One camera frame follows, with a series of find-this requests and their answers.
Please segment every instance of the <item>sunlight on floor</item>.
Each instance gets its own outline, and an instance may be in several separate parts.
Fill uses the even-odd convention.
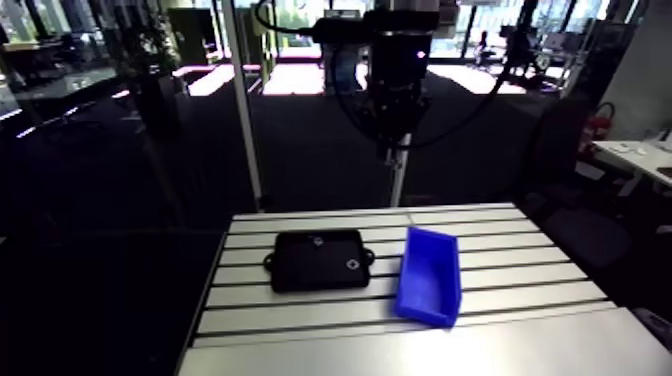
[[[496,79],[489,73],[475,68],[460,65],[430,65],[427,70],[444,78],[457,82],[474,94],[487,94],[495,86]],[[519,86],[504,83],[499,94],[525,94],[527,91]]]
[[[220,65],[212,72],[194,81],[189,85],[189,93],[193,97],[205,97],[214,93],[225,83],[233,79],[233,65]]]
[[[357,82],[366,89],[367,66],[357,65]],[[324,69],[317,64],[278,64],[264,86],[264,95],[318,95],[324,93]]]

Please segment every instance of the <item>desk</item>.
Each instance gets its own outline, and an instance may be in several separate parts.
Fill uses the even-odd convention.
[[[596,141],[594,144],[606,154],[627,163],[656,181],[672,187],[672,178],[657,171],[658,167],[672,167],[672,153],[639,141]],[[630,151],[619,152],[618,147],[620,145],[626,145]],[[646,154],[637,153],[639,148],[642,148]]]
[[[626,309],[190,350],[180,376],[669,376],[670,354]]]
[[[452,330],[391,314],[408,226],[459,236]],[[376,254],[369,286],[274,294],[262,260],[277,233],[334,228]],[[182,376],[672,374],[634,316],[509,203],[237,215],[222,248]]]

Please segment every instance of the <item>aluminum table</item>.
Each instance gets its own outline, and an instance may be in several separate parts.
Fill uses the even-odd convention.
[[[453,330],[428,330],[391,313],[408,226],[459,237],[463,298]],[[358,229],[376,254],[369,286],[274,294],[262,260],[272,252],[276,234],[336,228]],[[595,333],[588,330],[593,324],[599,324]],[[580,336],[574,350],[568,349],[570,333]],[[640,359],[672,370],[663,347],[629,311],[617,308],[512,204],[238,215],[223,241],[180,374],[411,375],[421,366],[422,373],[432,374],[510,374],[474,357],[494,357],[518,372],[530,351],[539,351],[540,359],[562,351],[571,361],[597,351],[596,342],[608,348],[596,359],[653,348],[653,355]],[[571,364],[544,368],[539,362],[517,374],[572,370]],[[616,369],[586,362],[592,374]]]

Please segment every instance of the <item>blue plastic bin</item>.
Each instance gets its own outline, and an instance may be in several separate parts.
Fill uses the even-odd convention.
[[[461,301],[457,238],[409,227],[396,314],[431,326],[451,328]]]

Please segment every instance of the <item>red fire extinguisher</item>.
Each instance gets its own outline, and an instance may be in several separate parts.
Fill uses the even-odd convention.
[[[608,108],[606,115],[598,115],[600,110]],[[601,141],[607,137],[609,129],[613,124],[614,115],[616,115],[616,107],[611,102],[604,102],[597,106],[593,116],[588,118],[586,126],[583,128],[581,135],[581,142],[579,143],[579,153],[587,157],[592,157],[595,153],[595,145],[593,141]]]

